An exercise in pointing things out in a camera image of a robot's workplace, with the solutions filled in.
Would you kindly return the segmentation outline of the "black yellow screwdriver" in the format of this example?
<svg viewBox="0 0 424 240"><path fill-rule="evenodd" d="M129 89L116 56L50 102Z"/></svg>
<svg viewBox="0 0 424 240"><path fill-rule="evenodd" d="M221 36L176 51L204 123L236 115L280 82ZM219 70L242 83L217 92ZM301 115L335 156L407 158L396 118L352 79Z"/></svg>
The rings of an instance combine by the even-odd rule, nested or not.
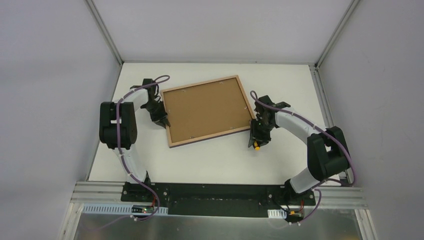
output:
<svg viewBox="0 0 424 240"><path fill-rule="evenodd" d="M256 141L253 143L253 146L256 151L260 150L260 145Z"/></svg>

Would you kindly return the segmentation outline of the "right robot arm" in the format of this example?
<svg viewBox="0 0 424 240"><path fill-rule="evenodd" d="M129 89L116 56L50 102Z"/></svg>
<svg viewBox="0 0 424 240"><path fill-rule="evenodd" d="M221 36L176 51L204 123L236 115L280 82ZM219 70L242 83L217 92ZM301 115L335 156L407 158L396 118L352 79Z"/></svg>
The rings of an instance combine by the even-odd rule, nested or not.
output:
<svg viewBox="0 0 424 240"><path fill-rule="evenodd" d="M272 140L271 131L279 128L306 145L306 168L284 183L283 197L288 204L298 204L307 191L351 168L352 159L339 127L320 127L288 103L274 103L268 95L258 97L254 90L250 96L256 117L250 121L248 147L259 150Z"/></svg>

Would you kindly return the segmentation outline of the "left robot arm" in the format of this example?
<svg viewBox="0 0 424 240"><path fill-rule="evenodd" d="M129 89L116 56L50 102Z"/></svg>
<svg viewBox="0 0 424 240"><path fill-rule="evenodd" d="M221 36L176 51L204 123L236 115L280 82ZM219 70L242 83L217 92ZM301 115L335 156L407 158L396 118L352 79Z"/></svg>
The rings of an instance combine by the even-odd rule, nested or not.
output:
<svg viewBox="0 0 424 240"><path fill-rule="evenodd" d="M155 79L145 78L142 85L133 85L118 100L100 104L99 140L116 154L126 173L127 182L138 184L133 195L143 203L152 198L154 190L149 186L148 170L135 146L138 138L136 111L146 110L154 124L162 128L169 127L168 113L159 96L159 84L169 79L167 74Z"/></svg>

